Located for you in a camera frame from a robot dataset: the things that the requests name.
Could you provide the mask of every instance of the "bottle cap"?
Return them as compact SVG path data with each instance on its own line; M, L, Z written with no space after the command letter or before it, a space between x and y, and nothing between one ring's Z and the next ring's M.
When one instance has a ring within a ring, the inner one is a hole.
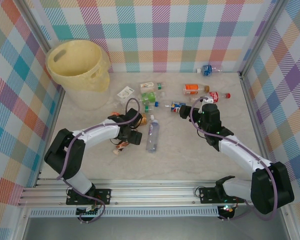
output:
M120 151L119 151L118 149L114 149L114 150L113 150L113 153L114 153L115 155L119 155Z
M204 86L204 91L206 93L210 92L210 87L208 85Z
M165 82L158 82L157 84L158 90L162 90L165 88L166 83Z

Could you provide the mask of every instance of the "white marble floor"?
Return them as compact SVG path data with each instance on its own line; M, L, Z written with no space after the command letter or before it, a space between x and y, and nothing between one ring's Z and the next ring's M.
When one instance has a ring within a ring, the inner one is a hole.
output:
M65 95L53 138L63 128L74 131L102 122L114 109L114 96L127 85L134 88L137 83L164 81L167 85L166 99L186 101L182 85L195 83L209 85L211 91L231 93L231 99L218 103L222 124L246 146L259 153L237 73L216 73L210 77L197 73L111 73L110 78L111 97L100 109L81 110ZM250 178L229 157L199 138L188 120L181 119L176 113L156 110L154 116L160 124L156 153L146 152L147 124L138 128L143 133L141 144L130 144L119 156L113 154L115 146L109 140L88 149L81 166L86 176L90 179L122 180L218 180L228 175ZM55 178L57 175L44 163L42 178Z

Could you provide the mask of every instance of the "small orange object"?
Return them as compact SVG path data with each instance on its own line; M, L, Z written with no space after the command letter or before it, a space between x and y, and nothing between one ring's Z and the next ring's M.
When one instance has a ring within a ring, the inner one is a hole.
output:
M111 113L111 116L113 116L113 115L119 116L120 113L118 113L118 112L116 112L116 111L113 111L113 112Z

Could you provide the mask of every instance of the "bottle label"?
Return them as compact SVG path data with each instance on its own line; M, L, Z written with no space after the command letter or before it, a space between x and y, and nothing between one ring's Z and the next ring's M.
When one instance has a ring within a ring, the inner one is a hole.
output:
M154 86L153 82L146 82L146 83L142 83L140 84L140 88L144 89L144 88L152 88Z
M156 101L156 95L154 92L141 94L143 104L154 103Z
M219 101L219 94L217 91L209 92L209 94L213 98L213 103L217 103Z
M212 66L211 65L204 65L202 67L202 69L203 69L202 73L203 73L204 76L209 76L212 73Z
M150 126L149 126L149 133L148 133L148 135L151 135L152 134L152 129L153 129L154 127L152 126L152 124L150 124Z
M186 95L198 94L198 91L195 91L195 90L198 90L198 89L199 89L198 84L186 84L185 85L185 90L189 90L189 91L185 91L184 93Z
M173 101L171 103L171 112L179 113L182 105L186 105L183 102Z
M122 99L128 98L131 94L134 93L135 90L133 90L131 87L126 86L121 92L119 92L117 95L118 97Z

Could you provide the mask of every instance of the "wire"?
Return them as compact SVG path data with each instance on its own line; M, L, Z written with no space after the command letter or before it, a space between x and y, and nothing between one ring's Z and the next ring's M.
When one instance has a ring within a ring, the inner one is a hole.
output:
M194 190L194 195L197 197L197 198L200 198L200 196L197 195L197 191L199 188L205 188L204 186L198 186L195 190Z
M67 189L65 190L65 194L68 196L68 197L70 197L70 195L68 194L68 190L69 190L69 186L67 187Z
M91 130L93 130L93 129L97 129L97 128L101 128L101 127L106 127L106 126L120 126L120 125L129 124L129 123L133 122L133 121L138 117L138 115L139 115L139 113L140 113L140 103L139 103L138 100L137 100L136 98L134 98L134 97L130 98L130 99L126 102L126 105L125 105L125 112L127 113L128 105L129 105L129 103L130 103L131 100L136 101L136 104L138 105L137 113L135 114L135 116L134 116L133 118L131 118L131 119L128 120L128 121L124 121L124 122L101 123L101 124L98 124L98 125L95 125L95 126L91 126L91 127L87 128L86 130L84 130L84 131L80 132L79 134L77 134L77 135L71 140L71 142L70 142L70 144L69 144L69 147L68 147L68 149L67 149L67 151L66 151L66 154L65 154L65 158L64 158L64 163L63 163L62 170L61 170L61 172L60 172L60 175L56 178L57 180L60 180L60 179L63 177L63 175L64 175L64 173L65 173L65 171L66 171L66 169L67 169L68 160L69 160L69 154L70 154L71 148L72 148L74 142L75 142L75 141L76 141L83 133L88 133L89 131L91 131ZM93 223L94 221L96 221L96 220L98 220L99 218L101 218L101 216L102 216L102 215L105 213L105 211L106 211L106 205L105 205L105 203L104 203L102 200L97 199L97 198L95 198L95 197L93 197L93 196L85 195L85 194L79 192L78 190L76 190L76 189L75 189L70 183L68 183L65 179L63 179L63 181L64 181L65 184L67 184L70 188L72 188L73 191L75 191L75 192L76 192L77 194L79 194L80 196L85 197L85 198L87 198L87 199L95 200L95 201L99 202L101 205L103 205L102 212L101 212L98 216L95 216L95 217L94 217L92 220L90 220L90 221L83 221L82 218L81 218L81 216L83 215L83 213L80 214L80 215L79 215L79 219L80 219L81 223L89 224L89 223Z
M118 143L114 143L111 139L109 139L109 140L113 145L116 145L116 146L118 146L119 144L121 144L123 142L123 141L119 141Z
M264 221L268 221L268 220L272 220L275 215L276 215L276 212L277 212L277 207L278 207L278 190L277 190L277 185L276 185L276 181L275 181L275 178L273 176L273 174L271 173L270 169L268 168L268 166L262 161L259 159L259 157L254 154L249 148L245 147L244 145L240 144L239 142L236 142L235 140L232 140L228 137L225 137L225 136L221 136L221 135L217 135L217 134L213 134L213 133L209 133L209 132L206 132L206 131L203 131L202 129L200 129L198 126L196 126L195 124L195 121L194 121L194 118L193 118L193 112L194 112L194 108L195 108L195 105L200 101L200 100L203 100L203 99L207 99L207 97L203 96L203 97L200 97L198 98L196 101L194 101L193 105L191 106L191 110L190 110L190 120L191 120L191 123L192 125L201 133L205 134L205 135L208 135L208 136L211 136L211 137L216 137L216 138L220 138L220 139L224 139L224 140L227 140L229 141L230 143L233 143L237 146L239 146L240 148L242 148L243 150L245 150L248 154L250 154L252 157L254 157L263 167L264 169L266 170L266 172L268 173L270 179L271 179L271 183L272 183L272 187L273 187L273 196L274 196L274 204L273 204L273 210L272 210L272 213L270 215L270 217L264 217L262 215L260 215L256 209L252 206L250 206L247 201L245 201L245 204L248 205L250 207L250 210L253 210L254 213L257 215L258 218L260 218L261 220L264 220ZM235 220L235 219L238 219L238 218L242 218L243 216L240 215L238 217L234 217L232 218L232 220Z
M198 136L199 136L200 138L202 138L202 139L206 139L204 136L200 136L200 134L199 134L199 130L198 130L198 129L196 130L196 134L198 134Z
M136 113L136 115L131 118L130 120L128 121L124 121L124 122L115 122L115 123L104 123L104 124L98 124L98 125L95 125L95 126L91 126L89 128L87 128L86 130L80 132L78 135L76 135L70 142L69 144L69 147L68 147L68 150L66 151L66 154L65 154L65 159L64 159L64 164L63 164L63 167L62 167L62 170L60 172L60 175L56 178L57 180L60 180L65 171L66 171L66 168L67 168L67 165L68 165L68 160L69 160L69 155L70 155L70 150L72 148L72 145L74 144L74 142L83 134L83 133L87 133L93 129L97 129L97 128L100 128L100 127L106 127L106 126L120 126L120 125L125 125L125 124L129 124L131 122L133 122L134 120L136 120L136 118L138 117L139 113L140 113L140 103L138 102L138 100L136 98L130 98L127 102L126 102L126 105L125 105L125 112L127 112L127 109L128 109L128 105L129 105L129 102L131 100L134 100L136 101L137 105L138 105L138 111Z
M63 182L64 182L65 184L67 184L69 187L71 187L72 190L75 191L75 192L76 192L77 194L79 194L80 196L85 197L85 198L87 198L87 199L94 200L94 201L100 203L100 204L103 206L102 212L101 212L98 216L95 216L95 217L94 217L93 219L91 219L90 221L84 221L84 220L81 218L81 216L83 215L83 213L79 214L79 220L81 221L81 223L90 224L90 223L93 223L93 222L97 221L99 218L101 218L101 216L102 216L102 215L105 213L105 211L106 211L106 205L105 205L105 203L104 203L102 200L100 200L100 199L98 199L98 198L96 198L96 197L88 196L88 195L85 195L85 194L79 192L77 189L75 189L75 188L74 188L70 183L68 183L66 180L63 180Z

